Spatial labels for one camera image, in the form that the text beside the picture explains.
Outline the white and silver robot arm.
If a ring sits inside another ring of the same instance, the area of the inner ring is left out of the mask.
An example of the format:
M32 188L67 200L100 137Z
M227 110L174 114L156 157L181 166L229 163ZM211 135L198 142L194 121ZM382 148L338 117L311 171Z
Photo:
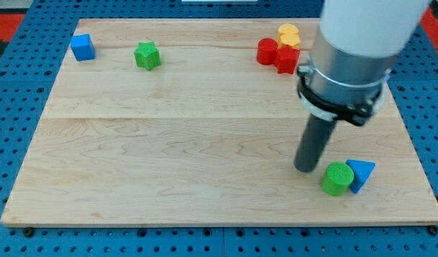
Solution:
M429 0L326 0L298 94L318 119L363 126L384 101L384 84Z

